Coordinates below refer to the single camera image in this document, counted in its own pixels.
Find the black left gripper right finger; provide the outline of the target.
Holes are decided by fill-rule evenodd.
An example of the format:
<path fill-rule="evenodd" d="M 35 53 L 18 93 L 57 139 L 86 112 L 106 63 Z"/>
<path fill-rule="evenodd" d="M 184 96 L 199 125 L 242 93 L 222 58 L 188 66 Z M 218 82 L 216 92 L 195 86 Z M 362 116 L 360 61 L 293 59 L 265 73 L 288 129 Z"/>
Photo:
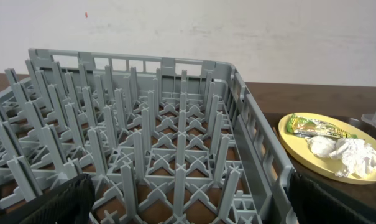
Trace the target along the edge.
<path fill-rule="evenodd" d="M 288 199 L 299 223 L 376 223 L 376 209 L 299 172 L 290 176 Z"/>

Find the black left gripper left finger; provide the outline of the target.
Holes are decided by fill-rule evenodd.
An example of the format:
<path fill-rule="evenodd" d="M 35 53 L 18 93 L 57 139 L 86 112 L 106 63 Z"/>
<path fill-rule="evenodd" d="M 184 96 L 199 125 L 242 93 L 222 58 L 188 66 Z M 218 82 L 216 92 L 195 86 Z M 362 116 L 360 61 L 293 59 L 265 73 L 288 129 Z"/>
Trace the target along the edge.
<path fill-rule="evenodd" d="M 88 223 L 94 202 L 93 181 L 80 174 L 0 217 L 0 224 Z"/>

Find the small white tissue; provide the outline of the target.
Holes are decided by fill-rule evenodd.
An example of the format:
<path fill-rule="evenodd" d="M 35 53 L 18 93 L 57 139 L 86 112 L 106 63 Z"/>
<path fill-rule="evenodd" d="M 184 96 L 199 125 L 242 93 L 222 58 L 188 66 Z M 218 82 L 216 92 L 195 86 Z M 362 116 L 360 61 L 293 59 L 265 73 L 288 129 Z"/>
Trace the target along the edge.
<path fill-rule="evenodd" d="M 317 157 L 329 157 L 336 149 L 336 141 L 324 136 L 306 138 L 310 151 Z"/>

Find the green snack wrapper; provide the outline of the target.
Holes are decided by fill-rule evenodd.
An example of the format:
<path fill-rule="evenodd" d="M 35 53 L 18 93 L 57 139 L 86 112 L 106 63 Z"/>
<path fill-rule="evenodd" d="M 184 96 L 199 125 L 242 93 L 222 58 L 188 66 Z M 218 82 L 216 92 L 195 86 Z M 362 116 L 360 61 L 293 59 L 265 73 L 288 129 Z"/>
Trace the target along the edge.
<path fill-rule="evenodd" d="M 296 114 L 291 115 L 290 119 L 287 121 L 286 129 L 288 133 L 304 137 L 323 136 L 335 139 L 358 138 L 356 134 L 348 133 L 335 124 L 318 119 L 305 118 Z"/>

